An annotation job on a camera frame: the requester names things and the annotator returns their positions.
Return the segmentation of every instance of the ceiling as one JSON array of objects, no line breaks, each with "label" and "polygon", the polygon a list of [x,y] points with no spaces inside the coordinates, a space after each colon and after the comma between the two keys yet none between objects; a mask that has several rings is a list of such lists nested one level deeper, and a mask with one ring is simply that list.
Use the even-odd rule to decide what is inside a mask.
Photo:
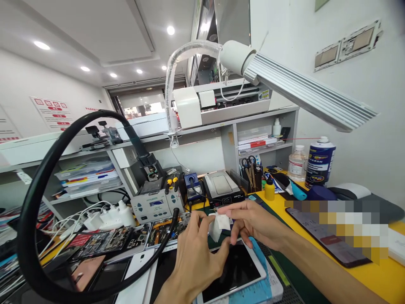
[{"label": "ceiling", "polygon": [[192,0],[0,0],[0,47],[100,87],[161,78],[190,41],[193,12]]}]

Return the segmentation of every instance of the scissors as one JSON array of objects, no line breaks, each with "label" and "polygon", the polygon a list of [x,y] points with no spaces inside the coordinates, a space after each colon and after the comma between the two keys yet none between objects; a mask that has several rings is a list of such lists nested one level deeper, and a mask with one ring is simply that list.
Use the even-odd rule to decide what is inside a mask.
[{"label": "scissors", "polygon": [[248,158],[242,158],[242,166],[245,168],[245,172],[248,175],[250,185],[256,188],[256,180],[254,178],[254,164],[256,164],[256,158],[250,155]]}]

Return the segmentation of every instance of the aluminum lamp head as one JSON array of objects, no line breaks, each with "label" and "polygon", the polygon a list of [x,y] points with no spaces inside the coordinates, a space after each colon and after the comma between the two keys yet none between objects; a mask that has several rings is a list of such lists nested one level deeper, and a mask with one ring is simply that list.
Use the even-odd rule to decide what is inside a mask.
[{"label": "aluminum lamp head", "polygon": [[289,69],[239,42],[228,41],[220,52],[223,66],[254,85],[267,85],[337,131],[351,132],[378,115],[358,102],[318,81]]}]

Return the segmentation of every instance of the yellow bottle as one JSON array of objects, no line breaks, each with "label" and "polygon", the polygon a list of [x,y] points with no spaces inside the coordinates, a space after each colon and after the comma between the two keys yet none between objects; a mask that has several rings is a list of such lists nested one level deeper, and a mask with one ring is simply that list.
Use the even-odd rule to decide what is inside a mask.
[{"label": "yellow bottle", "polygon": [[266,184],[265,184],[265,198],[268,201],[273,201],[274,200],[274,192],[275,192],[275,186],[273,184],[273,180],[270,177],[266,181]]}]

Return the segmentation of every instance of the tablet screen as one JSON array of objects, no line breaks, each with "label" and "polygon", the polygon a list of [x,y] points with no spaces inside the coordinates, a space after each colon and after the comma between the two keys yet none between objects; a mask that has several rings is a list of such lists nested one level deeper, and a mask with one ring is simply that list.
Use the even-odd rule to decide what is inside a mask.
[{"label": "tablet screen", "polygon": [[260,278],[249,252],[242,241],[229,248],[229,255],[225,262],[224,271],[202,292],[202,299],[208,302],[238,287]]},{"label": "tablet screen", "polygon": [[[176,255],[177,250],[171,250],[162,253],[159,257],[150,304],[155,302],[163,284],[172,274],[176,264]],[[260,273],[252,261],[249,252],[243,242],[238,241],[235,246],[229,248],[229,255],[225,262],[222,276],[213,281],[202,292],[202,298],[204,302],[208,302],[258,278],[260,278]]]}]

